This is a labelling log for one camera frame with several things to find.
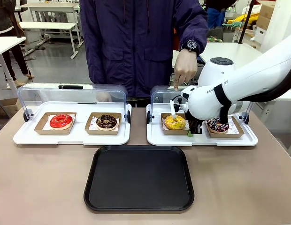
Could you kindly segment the person's right hand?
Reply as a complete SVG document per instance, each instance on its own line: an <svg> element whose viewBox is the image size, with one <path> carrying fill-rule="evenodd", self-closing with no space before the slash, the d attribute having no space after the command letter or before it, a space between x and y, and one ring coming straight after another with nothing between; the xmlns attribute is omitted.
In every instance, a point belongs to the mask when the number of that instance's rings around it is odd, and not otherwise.
<svg viewBox="0 0 291 225"><path fill-rule="evenodd" d="M108 92L99 91L96 94L96 99L98 102L112 102L112 97Z"/></svg>

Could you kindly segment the person's left hand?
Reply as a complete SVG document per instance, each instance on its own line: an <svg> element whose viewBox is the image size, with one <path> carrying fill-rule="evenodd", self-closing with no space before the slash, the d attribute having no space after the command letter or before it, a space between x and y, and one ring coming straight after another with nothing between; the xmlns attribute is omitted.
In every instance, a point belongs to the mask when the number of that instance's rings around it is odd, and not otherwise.
<svg viewBox="0 0 291 225"><path fill-rule="evenodd" d="M182 49L176 59L174 67L174 88L178 90L178 86L191 80L197 73L198 63L195 52Z"/></svg>

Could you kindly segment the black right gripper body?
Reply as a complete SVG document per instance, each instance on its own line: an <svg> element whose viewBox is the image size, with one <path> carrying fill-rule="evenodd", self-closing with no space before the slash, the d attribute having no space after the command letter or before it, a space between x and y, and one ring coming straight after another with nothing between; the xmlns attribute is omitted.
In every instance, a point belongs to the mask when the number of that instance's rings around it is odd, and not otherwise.
<svg viewBox="0 0 291 225"><path fill-rule="evenodd" d="M200 124L201 125L203 123L203 120L200 120L200 119L193 117L190 112L185 112L184 114L185 114L185 118L188 120L190 125L191 124L193 124L193 125Z"/></svg>

